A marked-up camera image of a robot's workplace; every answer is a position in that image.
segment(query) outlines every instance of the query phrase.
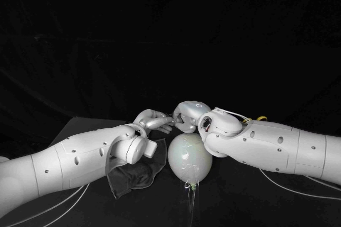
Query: balloon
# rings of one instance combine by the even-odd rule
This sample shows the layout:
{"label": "balloon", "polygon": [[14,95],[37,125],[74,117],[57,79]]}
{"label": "balloon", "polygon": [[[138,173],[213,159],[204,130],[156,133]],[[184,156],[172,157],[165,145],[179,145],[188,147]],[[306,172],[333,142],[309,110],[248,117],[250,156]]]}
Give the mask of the balloon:
{"label": "balloon", "polygon": [[177,177],[195,185],[211,169],[211,154],[197,133],[179,134],[169,143],[168,163]]}

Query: fabric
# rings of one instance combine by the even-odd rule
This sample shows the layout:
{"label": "fabric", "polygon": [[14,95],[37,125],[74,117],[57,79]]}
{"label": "fabric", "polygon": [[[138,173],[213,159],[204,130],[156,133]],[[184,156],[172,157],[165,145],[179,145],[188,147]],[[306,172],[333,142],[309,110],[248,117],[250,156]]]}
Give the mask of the fabric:
{"label": "fabric", "polygon": [[146,188],[152,184],[155,175],[165,166],[165,138],[154,142],[156,142],[158,147],[152,158],[142,156],[135,164],[119,166],[106,175],[115,199],[119,199],[132,189]]}

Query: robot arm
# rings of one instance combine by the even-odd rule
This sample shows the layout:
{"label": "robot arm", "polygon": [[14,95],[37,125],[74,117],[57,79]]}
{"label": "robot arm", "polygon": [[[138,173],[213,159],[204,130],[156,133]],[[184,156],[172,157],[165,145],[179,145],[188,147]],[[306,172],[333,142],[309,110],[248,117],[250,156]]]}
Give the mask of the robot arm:
{"label": "robot arm", "polygon": [[146,131],[168,133],[172,118],[151,111],[132,124],[76,134],[38,153],[0,163],[0,218],[37,197],[86,185],[142,155],[152,157],[156,143]]}
{"label": "robot arm", "polygon": [[[195,109],[194,104],[200,102],[187,102],[187,111]],[[192,118],[189,112],[181,116]],[[243,124],[218,108],[200,115],[197,126],[204,147],[215,157],[230,156],[263,170],[306,175],[341,185],[339,137],[273,122],[251,120]]]}

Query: wire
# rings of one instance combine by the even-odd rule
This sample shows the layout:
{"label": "wire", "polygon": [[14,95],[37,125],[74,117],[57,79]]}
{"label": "wire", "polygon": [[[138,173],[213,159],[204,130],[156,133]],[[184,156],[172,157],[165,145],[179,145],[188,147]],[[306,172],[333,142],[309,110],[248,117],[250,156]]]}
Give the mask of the wire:
{"label": "wire", "polygon": [[336,187],[333,187],[332,185],[329,185],[329,184],[325,184],[323,182],[320,182],[320,181],[315,180],[312,177],[309,177],[309,176],[306,176],[306,175],[305,175],[305,177],[306,177],[307,179],[310,179],[312,181],[315,181],[316,183],[319,183],[319,184],[322,184],[322,185],[325,185],[325,186],[330,187],[332,189],[336,189],[338,191],[341,191],[341,189],[339,189],[339,188],[336,188]]}
{"label": "wire", "polygon": [[66,212],[64,212],[50,223],[47,223],[43,227],[48,226],[53,222],[56,222],[56,221],[64,216],[64,214],[69,212],[69,210],[73,208],[73,206],[72,206],[72,207],[66,210]]}
{"label": "wire", "polygon": [[76,193],[80,191],[80,189],[83,188],[83,186],[77,189],[77,191],[76,191],[56,206],[53,206],[50,209],[47,209],[46,211],[40,212],[37,215],[34,215],[34,216],[25,218],[25,219],[21,220],[20,222],[17,222],[17,223],[14,223],[14,224],[5,226],[5,227],[11,227],[11,226],[14,226],[14,225],[17,225],[17,224],[25,222],[27,220],[30,220],[30,219],[33,219],[34,217],[37,217],[37,216],[40,216],[41,214],[44,214],[47,211],[53,210],[57,206],[60,206],[60,205],[76,195]]}
{"label": "wire", "polygon": [[306,195],[306,196],[312,196],[312,197],[318,197],[318,198],[325,198],[325,199],[333,199],[333,200],[341,200],[341,198],[336,198],[336,197],[328,197],[328,196],[315,196],[315,195],[310,195],[310,194],[306,194],[306,193],[302,193],[302,192],[297,192],[297,191],[293,191],[287,188],[284,188],[283,186],[280,186],[277,183],[274,183],[280,188],[283,188],[284,190],[290,191],[290,192],[295,192],[297,194],[302,194],[302,195]]}
{"label": "wire", "polygon": [[228,113],[228,114],[237,115],[240,118],[243,118],[243,119],[246,120],[246,123],[250,121],[250,119],[248,119],[247,117],[244,117],[243,115],[238,115],[237,113],[233,113],[233,112],[225,111],[225,110],[221,110],[221,111],[224,111],[224,112]]}

